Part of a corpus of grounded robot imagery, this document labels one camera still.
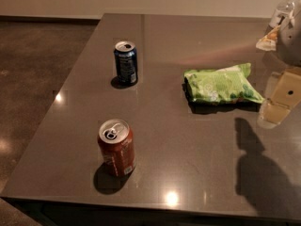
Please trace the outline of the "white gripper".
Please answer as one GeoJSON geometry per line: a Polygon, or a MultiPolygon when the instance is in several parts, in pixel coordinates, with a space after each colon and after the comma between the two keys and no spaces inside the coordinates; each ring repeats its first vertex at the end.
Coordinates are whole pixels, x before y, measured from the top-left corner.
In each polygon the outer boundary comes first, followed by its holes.
{"type": "MultiPolygon", "coordinates": [[[[285,19],[277,35],[277,55],[286,64],[301,66],[301,12],[285,19]]],[[[265,89],[257,123],[265,129],[280,125],[301,102],[301,68],[272,72],[265,89]]]]}

